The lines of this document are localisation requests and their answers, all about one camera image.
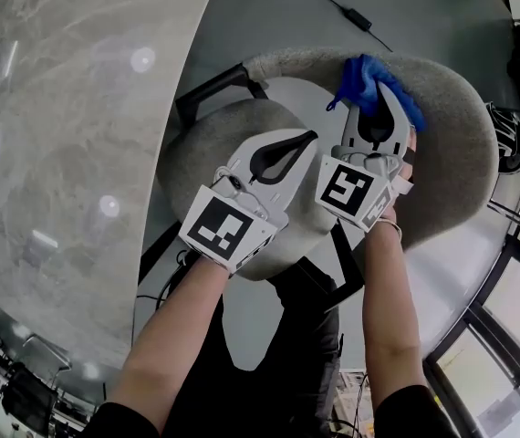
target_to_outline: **gray marble surface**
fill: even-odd
[[[0,0],[0,308],[118,367],[154,169],[208,0]]]

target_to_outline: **gray chair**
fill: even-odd
[[[182,221],[202,183],[211,183],[246,138],[269,130],[305,128],[282,105],[266,98],[265,79],[302,78],[332,95],[349,57],[361,52],[335,48],[288,48],[245,61],[178,99],[186,129],[162,155],[159,180]],[[414,57],[371,54],[380,59],[420,106],[428,128],[419,134],[411,192],[397,202],[405,249],[462,224],[489,201],[497,177],[497,141],[484,103],[450,69]],[[235,102],[195,121],[205,97],[235,84],[256,99]],[[238,273],[263,280],[293,265],[332,229],[335,218],[317,206],[314,192],[320,154],[287,212],[289,226]]]

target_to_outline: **person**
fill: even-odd
[[[415,143],[412,133],[412,149]],[[400,174],[409,179],[411,172],[405,165]],[[400,237],[388,223],[396,222],[393,206],[384,217],[365,237],[362,323],[375,434],[393,437],[414,427],[417,436],[453,437],[422,372]],[[140,333],[117,387],[82,436],[330,435],[338,311],[316,307],[335,283],[306,258],[270,279],[283,316],[264,359],[254,371],[242,371],[232,363],[222,327],[229,276],[212,261],[195,259]]]

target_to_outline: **hand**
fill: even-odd
[[[416,151],[416,130],[414,128],[410,129],[410,141],[408,146],[413,150]],[[402,177],[405,180],[409,180],[412,177],[412,166],[410,164],[404,163],[404,166],[402,167],[402,170],[400,171],[400,177]],[[381,217],[384,217],[386,219],[390,219],[393,222],[396,222],[396,210],[394,209],[394,203],[392,203],[390,206],[386,208],[386,210],[381,214]]]

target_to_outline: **wristband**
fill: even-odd
[[[396,232],[398,232],[398,237],[400,238],[400,241],[402,241],[402,229],[400,229],[400,226],[397,225],[394,221],[386,217],[380,217],[377,223],[386,223],[391,225],[394,229],[396,229]]]

